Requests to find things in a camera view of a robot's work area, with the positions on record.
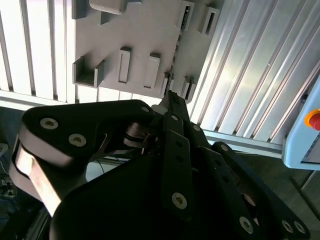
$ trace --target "metal panel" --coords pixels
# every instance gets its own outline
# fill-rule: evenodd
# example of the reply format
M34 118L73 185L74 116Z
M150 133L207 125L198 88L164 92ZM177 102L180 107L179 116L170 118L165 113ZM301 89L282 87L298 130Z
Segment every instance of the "metal panel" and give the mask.
M0 12L13 90L16 93L31 95L32 74L28 64L29 46L25 32L28 27L25 19L23 21L26 10L21 7L20 1L11 0L0 1Z
M37 97L53 99L53 66L47 1L26 0L33 79Z
M55 85L57 100L67 101L67 62L66 62L66 2L65 0L54 1L54 26L51 29L54 35L55 53Z
M282 145L319 74L319 28L319 0L226 0L188 105L191 120Z

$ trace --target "slot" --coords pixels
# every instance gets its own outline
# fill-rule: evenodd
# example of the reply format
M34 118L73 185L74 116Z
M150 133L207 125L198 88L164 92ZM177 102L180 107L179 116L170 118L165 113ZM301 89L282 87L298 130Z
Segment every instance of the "slot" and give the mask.
M190 1L182 1L181 11L177 23L177 27L181 32L187 31L191 20L191 15L194 9L194 3Z
M209 35L209 33L210 33L210 29L211 29L211 26L212 26L212 22L214 21L214 17L215 17L215 13L211 12L210 18L209 18L209 21L208 21L208 25L206 26L206 30L205 30L205 34L207 34L207 35Z
M182 18L182 23L181 23L181 26L180 26L180 30L181 31L185 30L185 27L186 27L187 21L188 21L189 12L190 12L190 6L187 5L187 6L185 6L184 13L183 13L183 18Z
M143 87L153 89L156 84L158 69L160 65L160 55L151 53L146 65L146 72Z
M119 52L118 59L118 82L126 84L128 82L128 73L130 66L130 55L131 49L127 47L123 47Z
M206 7L199 32L212 38L215 33L219 13L219 9Z

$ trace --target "bolt head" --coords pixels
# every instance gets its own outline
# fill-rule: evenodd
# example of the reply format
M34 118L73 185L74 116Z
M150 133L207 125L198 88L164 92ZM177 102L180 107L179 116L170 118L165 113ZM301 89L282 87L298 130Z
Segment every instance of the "bolt head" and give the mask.
M79 148L83 147L87 143L86 138L78 133L71 134L68 140L70 144Z
M40 125L44 129L48 129L48 130L56 129L59 126L58 122L55 119L50 117L45 117L41 119Z
M223 151L228 152L228 147L226 145L221 145L221 148Z
M239 218L239 222L241 227L248 233L253 234L254 233L254 227L252 226L251 222L244 216L241 216Z
M179 118L177 118L175 115L171 115L171 117L172 117L174 120L176 120L176 121L179 120Z
M150 112L150 110L146 106L142 106L141 109L147 113Z
M198 127L198 125L193 125L193 129L196 130L197 132L201 131L201 129L200 129L200 127Z
M183 210L187 207L187 200L185 196L179 192L172 194L172 202L178 209Z

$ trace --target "white plastic part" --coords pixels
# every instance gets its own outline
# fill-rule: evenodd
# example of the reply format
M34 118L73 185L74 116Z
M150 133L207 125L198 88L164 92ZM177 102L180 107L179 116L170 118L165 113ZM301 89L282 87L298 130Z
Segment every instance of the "white plastic part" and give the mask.
M159 64L160 56L156 54L150 54L146 66L145 78L143 83L143 86L145 88L153 89L155 87Z
M118 59L118 81L126 84L128 81L128 72L130 65L130 51L121 49Z
M126 11L127 0L90 0L90 6L106 13L121 15Z

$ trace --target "cable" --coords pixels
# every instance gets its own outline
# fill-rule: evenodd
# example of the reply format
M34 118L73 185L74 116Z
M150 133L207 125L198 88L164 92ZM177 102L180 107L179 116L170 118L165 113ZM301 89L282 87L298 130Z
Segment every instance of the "cable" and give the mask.
M4 164L3 164L3 162L1 161L1 159L0 159L0 165L1 165L2 169L3 169L3 171L4 171L7 175L9 175L9 173L8 173L7 170L5 169Z
M7 186L9 186L9 183L8 183L3 177L0 177L0 179L2 179L3 181L5 181L5 184L6 184Z
M118 162L121 163L121 164L124 164L124 163L125 163L124 161L121 161L119 158L117 158L115 155L111 155L111 157L114 157L115 159L117 159Z
M100 167L101 167L101 169L102 169L102 172L105 173L105 170L104 170L104 168L102 167L100 161L98 161L98 160L96 160L96 161L97 161L98 164L100 164Z

